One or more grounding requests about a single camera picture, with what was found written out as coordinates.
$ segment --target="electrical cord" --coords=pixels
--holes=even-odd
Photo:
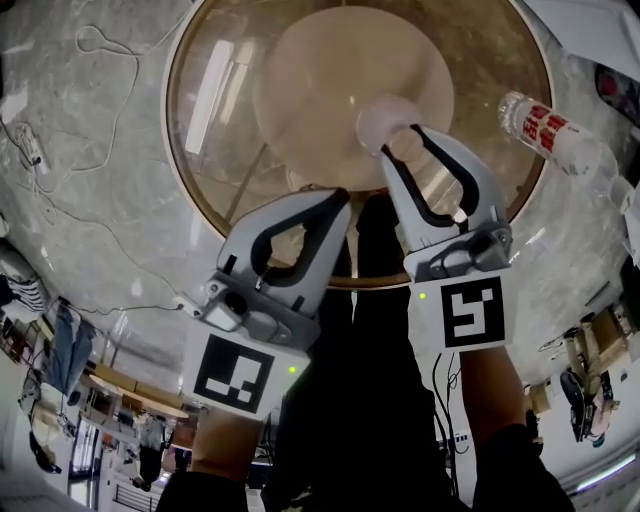
[[[108,310],[106,313],[104,311],[101,311],[100,309],[93,309],[93,310],[88,310],[88,309],[83,309],[83,308],[79,308],[76,307],[72,304],[69,304],[69,307],[71,309],[75,309],[77,312],[83,312],[83,313],[88,313],[90,315],[94,314],[94,313],[98,313],[99,315],[102,316],[109,316],[111,313],[113,313],[114,311],[120,311],[120,312],[126,312],[126,311],[138,311],[141,309],[160,309],[162,311],[181,311],[184,306],[182,304],[178,304],[177,307],[175,308],[165,308],[164,306],[132,306],[130,308],[111,308],[110,310]]]
[[[21,156],[21,161],[22,158],[24,158],[24,160],[27,162],[29,167],[34,167],[35,165],[38,165],[39,162],[32,162],[29,159],[29,156],[27,155],[27,152],[25,151],[25,149],[18,144],[18,142],[13,138],[13,136],[11,135],[11,132],[9,132],[9,129],[7,128],[7,125],[4,124],[4,120],[2,119],[2,116],[0,116],[0,126],[2,126],[2,129],[4,130],[5,135],[7,136],[7,139],[9,140],[9,142],[11,142],[11,144],[13,144],[18,151],[20,151],[20,156]]]
[[[133,59],[133,61],[135,62],[135,69],[134,69],[134,73],[132,75],[131,85],[128,88],[128,92],[127,92],[127,95],[126,95],[124,101],[122,102],[122,104],[120,105],[118,110],[116,111],[116,115],[115,115],[115,118],[114,118],[114,121],[113,121],[113,129],[112,129],[112,133],[111,133],[111,140],[110,140],[110,143],[109,143],[109,150],[107,152],[107,156],[106,156],[104,162],[102,162],[101,164],[93,166],[93,167],[88,167],[88,168],[70,169],[68,171],[67,175],[62,180],[60,180],[58,183],[56,183],[56,185],[53,188],[53,190],[46,191],[46,190],[42,189],[38,185],[37,180],[36,180],[35,167],[36,167],[36,165],[38,165],[39,162],[38,161],[32,162],[30,160],[29,156],[28,156],[29,152],[24,147],[28,143],[28,140],[25,140],[25,139],[27,139],[27,137],[23,137],[22,140],[20,138],[14,139],[11,136],[11,134],[9,133],[9,130],[7,129],[7,126],[5,125],[4,121],[0,118],[0,124],[1,124],[2,128],[5,131],[5,134],[7,135],[7,138],[20,151],[21,162],[22,162],[22,159],[24,159],[26,161],[26,165],[25,165],[25,162],[22,162],[22,165],[25,166],[27,169],[29,169],[31,171],[31,184],[30,184],[31,187],[26,187],[25,185],[20,183],[20,181],[17,178],[16,178],[16,183],[20,187],[31,191],[31,193],[33,195],[33,198],[34,198],[34,201],[36,202],[37,208],[40,211],[41,215],[43,216],[44,220],[47,222],[47,224],[49,224],[50,226],[55,226],[55,224],[56,224],[56,222],[58,220],[58,213],[62,213],[62,214],[67,215],[68,217],[71,217],[72,219],[74,219],[74,220],[76,220],[78,222],[88,223],[88,224],[95,224],[95,225],[99,225],[99,226],[104,227],[105,229],[107,229],[111,233],[111,235],[113,236],[114,240],[118,244],[118,247],[120,248],[120,250],[122,250],[122,252],[127,257],[127,259],[129,259],[129,261],[131,261],[131,263],[133,263],[138,269],[142,270],[143,272],[146,272],[146,273],[148,273],[148,274],[150,274],[150,275],[162,280],[171,289],[171,291],[172,291],[172,293],[174,295],[177,295],[176,290],[171,286],[171,284],[164,277],[162,277],[162,276],[160,276],[158,274],[155,274],[154,272],[151,272],[151,271],[147,270],[146,268],[143,268],[140,264],[138,264],[127,253],[127,251],[125,251],[125,249],[122,247],[122,244],[118,240],[118,237],[115,235],[115,233],[113,232],[113,230],[109,226],[107,226],[106,224],[103,224],[101,222],[80,219],[80,218],[72,215],[68,211],[66,211],[66,210],[60,208],[59,206],[57,206],[49,196],[53,195],[63,183],[65,183],[67,180],[69,180],[75,174],[78,174],[78,173],[89,173],[89,172],[97,171],[97,170],[100,170],[100,169],[106,167],[109,164],[109,162],[111,160],[111,155],[113,153],[113,148],[114,148],[114,145],[115,145],[118,120],[120,118],[120,115],[124,111],[124,108],[126,107],[127,103],[129,102],[129,99],[131,98],[131,95],[133,93],[133,89],[134,89],[136,81],[138,79],[138,74],[139,74],[139,70],[140,70],[140,61],[139,61],[139,59],[141,57],[144,57],[144,56],[148,55],[149,53],[154,51],[156,48],[158,48],[160,45],[162,45],[162,43],[164,43],[169,38],[169,36],[173,32],[175,32],[175,30],[182,24],[182,22],[185,20],[185,18],[189,15],[190,12],[191,12],[191,9],[188,9],[180,17],[180,19],[177,21],[177,23],[155,45],[153,45],[149,50],[147,50],[144,53],[135,53],[130,48],[125,46],[124,44],[119,43],[117,41],[114,41],[112,39],[108,39],[103,34],[103,32],[99,28],[94,26],[94,25],[85,25],[85,26],[81,27],[78,30],[78,32],[76,32],[75,44],[76,44],[77,50],[80,53],[82,53],[82,54],[93,54],[93,53],[104,52],[104,53],[116,55],[116,56],[119,56],[119,57],[128,57],[128,58]],[[104,42],[106,44],[113,45],[116,49],[107,48],[105,46],[100,46],[100,45],[97,46],[96,48],[91,49],[91,50],[83,48],[82,45],[80,44],[80,37],[87,30],[92,30],[94,32],[97,32],[98,35],[104,40]]]
[[[447,414],[449,415],[449,418],[451,418],[451,411],[449,409],[449,401],[451,400],[451,391],[458,387],[458,377],[460,376],[460,372],[462,371],[462,368],[459,368],[457,372],[453,374],[451,373],[451,366],[453,365],[453,359],[455,358],[455,356],[456,356],[455,352],[451,354],[451,360],[449,361],[449,369],[447,370]],[[456,443],[455,443],[455,438],[453,442],[453,449],[456,451],[458,455],[464,455],[469,451],[468,446],[464,451],[458,450],[458,447],[456,446]]]
[[[438,402],[440,403],[440,407],[444,412],[445,418],[449,425],[449,439],[447,440],[446,436],[443,437],[443,444],[448,447],[449,452],[449,460],[451,462],[451,481],[453,486],[453,494],[456,498],[460,498],[460,492],[458,488],[458,472],[456,470],[456,450],[455,450],[455,437],[453,433],[453,424],[451,423],[451,416],[449,415],[447,408],[440,396],[440,391],[438,390],[438,385],[436,384],[436,370],[438,368],[438,363],[442,358],[442,353],[438,354],[436,358],[436,362],[433,365],[433,370],[431,371],[431,381],[433,383],[433,389],[438,397]]]

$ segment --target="glass table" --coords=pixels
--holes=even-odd
[[[426,124],[493,170],[513,219],[544,162],[500,129],[498,103],[510,90],[552,102],[540,47],[509,0],[204,0],[170,53],[163,130],[185,194],[223,238],[242,215],[282,195],[349,190],[356,269],[358,213],[384,187],[355,136],[360,108],[382,93],[414,102]],[[437,160],[411,171],[436,212],[455,211],[460,186]],[[303,235],[299,227],[276,237],[272,264],[291,265]],[[354,270],[330,286],[408,282],[405,273],[363,279]]]

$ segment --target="white cable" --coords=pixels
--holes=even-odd
[[[160,39],[160,41],[158,41],[154,46],[152,46],[149,50],[147,50],[144,53],[134,53],[130,48],[128,48],[124,44],[119,43],[117,41],[114,41],[113,39],[108,39],[104,35],[102,30],[100,30],[95,25],[85,25],[85,26],[81,27],[76,32],[76,37],[75,37],[76,49],[80,53],[82,53],[84,55],[91,55],[91,54],[94,54],[94,53],[104,52],[104,53],[108,53],[108,54],[111,54],[111,55],[116,55],[118,57],[127,57],[127,58],[130,58],[130,59],[133,59],[133,61],[135,63],[135,69],[134,69],[134,72],[133,72],[133,78],[131,80],[131,85],[129,86],[129,90],[127,92],[127,95],[126,95],[124,101],[122,102],[122,104],[120,105],[120,108],[118,108],[118,110],[116,111],[116,116],[113,119],[113,129],[111,130],[111,141],[109,142],[109,150],[107,151],[107,156],[106,156],[104,162],[102,162],[99,165],[95,165],[93,167],[86,167],[86,168],[82,168],[82,169],[70,169],[69,173],[48,194],[52,194],[53,192],[55,192],[57,190],[57,188],[62,183],[64,183],[67,180],[69,180],[74,174],[82,174],[82,173],[87,173],[87,172],[98,171],[100,169],[103,169],[104,167],[106,167],[109,164],[109,161],[111,160],[111,155],[113,154],[113,147],[114,147],[115,141],[116,141],[116,133],[117,133],[117,130],[118,130],[118,120],[120,119],[120,115],[122,114],[122,112],[124,111],[124,108],[126,107],[127,103],[129,102],[129,99],[131,99],[131,95],[133,94],[133,89],[135,88],[136,81],[138,80],[138,74],[140,72],[140,60],[139,60],[140,57],[144,57],[144,56],[150,54],[153,50],[155,50],[162,43],[164,43],[167,40],[167,38],[182,24],[182,22],[187,17],[189,12],[190,12],[190,10],[187,10],[187,12],[185,12],[180,17],[178,22],[173,27],[171,27],[171,29]],[[112,48],[107,48],[105,46],[100,46],[100,45],[98,45],[96,48],[94,48],[92,50],[87,50],[87,49],[83,48],[82,45],[80,44],[80,36],[82,35],[83,32],[85,32],[87,30],[93,30],[94,32],[97,32],[98,35],[104,40],[105,43],[108,43],[108,44],[111,44],[111,45],[115,46],[117,48],[117,50],[114,50]]]
[[[16,183],[18,184],[18,186],[20,186],[22,188],[26,188],[27,190],[31,191],[33,199],[36,202],[36,205],[38,207],[38,211],[40,212],[40,214],[42,215],[44,220],[47,222],[47,224],[49,224],[52,227],[55,226],[55,224],[56,224],[56,222],[58,220],[58,212],[60,212],[60,213],[62,213],[64,215],[67,215],[68,217],[74,219],[77,222],[102,226],[107,231],[109,231],[109,233],[111,233],[111,235],[113,236],[113,238],[114,238],[116,244],[118,245],[118,247],[120,248],[120,250],[127,257],[127,259],[129,259],[129,261],[131,261],[131,263],[133,263],[133,265],[135,265],[138,269],[142,270],[143,272],[146,272],[147,274],[152,275],[152,276],[156,277],[157,279],[160,279],[161,281],[163,281],[171,289],[171,291],[173,292],[174,295],[177,295],[177,292],[171,286],[169,281],[167,281],[164,277],[160,276],[159,274],[156,274],[155,272],[151,272],[150,270],[147,270],[146,268],[144,268],[140,264],[138,264],[129,255],[129,253],[127,251],[125,251],[124,247],[122,247],[122,244],[118,240],[118,237],[116,236],[116,234],[113,232],[113,230],[109,226],[107,226],[106,224],[104,224],[102,222],[80,219],[80,218],[72,215],[71,213],[69,213],[69,212],[59,208],[58,206],[56,206],[49,196],[53,195],[58,190],[60,185],[62,185],[67,180],[69,180],[71,177],[73,177],[74,174],[81,174],[81,173],[88,173],[88,172],[97,171],[97,170],[100,170],[100,169],[106,167],[109,164],[109,161],[111,160],[111,155],[113,153],[113,147],[115,145],[116,132],[117,132],[117,128],[118,128],[118,119],[120,118],[120,114],[122,114],[122,112],[124,111],[125,106],[129,102],[129,99],[131,98],[131,95],[133,94],[133,89],[135,87],[136,81],[138,79],[138,73],[140,71],[140,61],[139,61],[139,59],[141,57],[144,57],[144,56],[148,55],[153,50],[158,48],[162,43],[164,43],[167,40],[167,38],[169,38],[169,36],[173,32],[175,32],[175,30],[182,24],[182,22],[185,20],[185,18],[189,15],[190,11],[191,10],[188,9],[180,17],[180,19],[177,21],[177,23],[164,36],[162,36],[160,41],[158,41],[154,46],[152,46],[149,50],[147,50],[144,53],[134,53],[130,48],[128,48],[124,44],[119,43],[117,41],[114,41],[112,39],[108,39],[102,33],[102,31],[98,27],[96,27],[95,25],[85,25],[85,26],[81,27],[78,30],[78,32],[76,32],[76,37],[75,37],[76,48],[78,49],[78,51],[80,53],[85,54],[85,55],[89,55],[89,54],[93,54],[93,53],[105,52],[105,53],[108,53],[108,54],[111,54],[111,55],[116,55],[118,57],[131,58],[135,62],[135,70],[134,70],[134,73],[133,73],[133,79],[131,80],[131,85],[129,86],[129,90],[128,90],[127,96],[125,97],[124,101],[122,102],[122,104],[120,105],[118,110],[116,111],[116,115],[115,115],[115,118],[113,120],[113,129],[112,129],[112,132],[111,132],[111,141],[109,143],[109,151],[107,152],[107,156],[106,156],[104,162],[101,163],[100,165],[96,165],[96,166],[88,167],[88,168],[84,168],[84,169],[70,169],[69,172],[67,173],[67,175],[62,180],[60,180],[55,185],[53,190],[51,190],[51,191],[43,190],[38,185],[37,179],[36,179],[36,168],[35,168],[35,165],[33,165],[31,162],[27,162],[27,164],[29,164],[27,169],[30,171],[31,180],[32,180],[32,182],[30,183],[31,187],[23,185],[22,183],[20,183],[20,180],[18,180],[16,178]],[[105,46],[97,46],[96,48],[94,48],[92,50],[87,50],[87,49],[83,48],[81,46],[81,44],[80,44],[80,36],[86,30],[93,30],[93,31],[97,32],[98,35],[106,43],[111,44],[111,45],[115,46],[118,49],[114,50],[114,49],[111,49],[111,48],[107,48]],[[21,123],[16,128],[16,142],[19,145],[19,147],[22,149],[22,152],[27,152],[27,154],[30,154],[31,142],[29,140],[29,137],[27,136],[27,131],[25,129],[23,129],[24,126],[29,126],[29,125],[27,123]],[[48,215],[51,215],[51,214],[53,214],[53,220],[50,220],[50,218],[48,217]]]

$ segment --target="water bottle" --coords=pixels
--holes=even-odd
[[[620,213],[633,204],[635,190],[618,174],[611,148],[551,108],[512,91],[498,107],[502,128],[556,164],[597,202],[606,200]]]

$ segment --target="marble floor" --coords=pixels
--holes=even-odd
[[[0,15],[9,129],[31,124],[53,172],[103,161],[116,112],[130,86],[132,59],[80,54],[77,30],[100,27],[132,51],[150,50],[189,9],[188,0],[18,0]],[[599,100],[593,64],[567,55],[523,6],[549,61],[556,108],[608,142],[622,163],[635,150],[622,116]],[[160,126],[166,41],[140,59],[138,80],[118,123],[109,165],[74,174],[51,196],[52,216],[18,153],[0,135],[0,212],[9,240],[42,275],[53,294],[78,307],[172,307],[176,292],[203,300],[202,285],[215,267],[221,241],[194,211],[167,163]],[[584,304],[607,281],[619,288],[625,258],[615,215],[571,191],[548,168],[535,196],[513,225],[513,265],[519,279],[516,335],[510,351],[524,380],[536,382],[564,364],[538,348],[574,325]],[[121,343],[116,368],[176,391],[180,386],[186,317],[159,310],[89,314]],[[433,350],[423,323],[410,310],[411,340],[425,374]],[[99,356],[102,348],[95,348]]]

